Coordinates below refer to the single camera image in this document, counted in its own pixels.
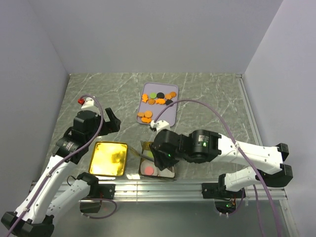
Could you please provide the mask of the pink round cookie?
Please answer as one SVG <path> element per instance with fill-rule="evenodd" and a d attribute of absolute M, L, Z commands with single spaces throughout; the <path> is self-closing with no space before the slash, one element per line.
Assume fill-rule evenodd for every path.
<path fill-rule="evenodd" d="M 155 174 L 156 169 L 151 167 L 151 166 L 146 166 L 144 169 L 144 174 L 145 175 L 154 175 Z"/>

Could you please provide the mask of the gold tin lid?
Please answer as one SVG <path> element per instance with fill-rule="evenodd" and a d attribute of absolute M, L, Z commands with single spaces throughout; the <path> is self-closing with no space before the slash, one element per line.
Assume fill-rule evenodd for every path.
<path fill-rule="evenodd" d="M 127 155 L 126 143 L 96 142 L 88 171 L 96 176 L 121 177 L 125 172 Z"/>

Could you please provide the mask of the metal tongs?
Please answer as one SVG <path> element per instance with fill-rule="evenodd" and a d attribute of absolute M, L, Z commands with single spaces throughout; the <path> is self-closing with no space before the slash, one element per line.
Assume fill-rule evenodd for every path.
<path fill-rule="evenodd" d="M 138 156 L 138 157 L 140 157 L 140 158 L 143 158 L 143 159 L 146 159 L 146 160 L 149 160 L 149 161 L 154 162 L 154 158 L 139 153 L 139 152 L 138 152 L 137 150 L 135 150 L 133 147 L 129 146 L 128 149 L 129 149 L 135 156 Z"/>

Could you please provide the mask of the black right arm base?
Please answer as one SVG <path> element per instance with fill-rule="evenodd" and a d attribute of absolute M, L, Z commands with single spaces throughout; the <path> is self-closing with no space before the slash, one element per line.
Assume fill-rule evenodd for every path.
<path fill-rule="evenodd" d="M 202 183 L 201 193 L 203 199 L 213 199 L 216 211 L 227 217 L 241 207 L 243 199 L 246 197 L 244 188 L 237 192 L 221 191 L 217 183 Z"/>

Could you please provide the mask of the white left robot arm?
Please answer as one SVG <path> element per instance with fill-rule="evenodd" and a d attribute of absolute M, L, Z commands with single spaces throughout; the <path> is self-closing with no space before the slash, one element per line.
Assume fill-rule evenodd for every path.
<path fill-rule="evenodd" d="M 50 237 L 59 219 L 82 199 L 91 199 L 101 204 L 104 197 L 99 186 L 99 179 L 87 172 L 77 176 L 61 195 L 56 196 L 62 182 L 69 176 L 80 159 L 89 150 L 89 145 L 97 136 L 107 135 L 120 130 L 121 121 L 111 108 L 106 108 L 109 121 L 103 113 L 81 110 L 74 118 L 64 136 L 56 143 L 45 172 L 32 191 L 13 212 L 6 212 L 2 224 L 8 234 L 17 237 Z"/>

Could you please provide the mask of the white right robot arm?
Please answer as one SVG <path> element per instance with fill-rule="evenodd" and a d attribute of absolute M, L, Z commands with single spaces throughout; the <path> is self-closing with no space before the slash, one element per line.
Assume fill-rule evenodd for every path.
<path fill-rule="evenodd" d="M 280 143 L 263 147 L 244 142 L 233 142 L 229 137 L 208 130 L 195 130 L 188 136 L 163 129 L 150 144 L 155 166 L 164 170 L 178 161 L 188 163 L 226 162 L 243 165 L 235 173 L 221 174 L 217 191 L 229 197 L 242 188 L 262 184 L 283 188 L 293 179 L 290 165 L 284 163 L 289 155 L 288 146 Z"/>

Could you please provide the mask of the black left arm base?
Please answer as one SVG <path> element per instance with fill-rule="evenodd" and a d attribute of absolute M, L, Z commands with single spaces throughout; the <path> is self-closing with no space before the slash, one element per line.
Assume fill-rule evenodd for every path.
<path fill-rule="evenodd" d="M 113 215 L 117 209 L 114 201 L 115 188 L 115 184 L 101 184 L 96 191 L 80 201 L 80 212 L 92 219 Z"/>

